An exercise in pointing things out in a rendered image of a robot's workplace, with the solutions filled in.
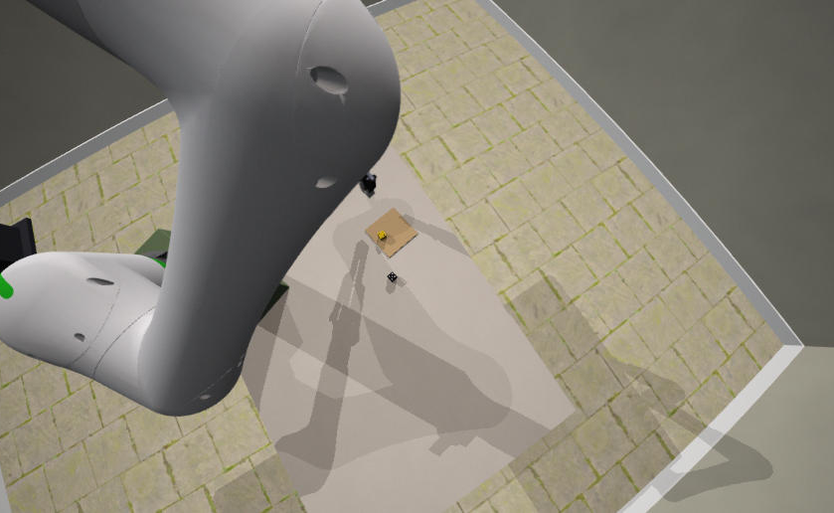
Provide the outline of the tan square mat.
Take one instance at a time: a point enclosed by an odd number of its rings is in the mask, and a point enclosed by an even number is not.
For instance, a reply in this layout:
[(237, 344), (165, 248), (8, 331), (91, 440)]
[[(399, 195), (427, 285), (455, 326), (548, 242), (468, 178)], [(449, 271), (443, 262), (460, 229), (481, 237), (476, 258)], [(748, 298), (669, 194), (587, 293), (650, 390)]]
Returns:
[[(384, 231), (387, 236), (382, 241), (378, 236), (378, 232), (380, 231)], [(366, 232), (388, 257), (391, 257), (396, 251), (417, 235), (416, 230), (395, 208), (392, 208), (389, 212), (367, 228)]]

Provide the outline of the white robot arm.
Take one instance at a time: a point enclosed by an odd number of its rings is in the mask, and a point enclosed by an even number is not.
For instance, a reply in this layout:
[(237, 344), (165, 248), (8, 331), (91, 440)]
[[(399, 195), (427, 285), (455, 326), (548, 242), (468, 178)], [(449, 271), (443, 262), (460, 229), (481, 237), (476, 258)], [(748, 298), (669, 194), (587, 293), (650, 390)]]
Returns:
[(390, 145), (391, 45), (360, 0), (26, 1), (153, 83), (181, 139), (168, 252), (12, 263), (0, 340), (157, 414), (205, 411), (237, 383), (295, 260)]

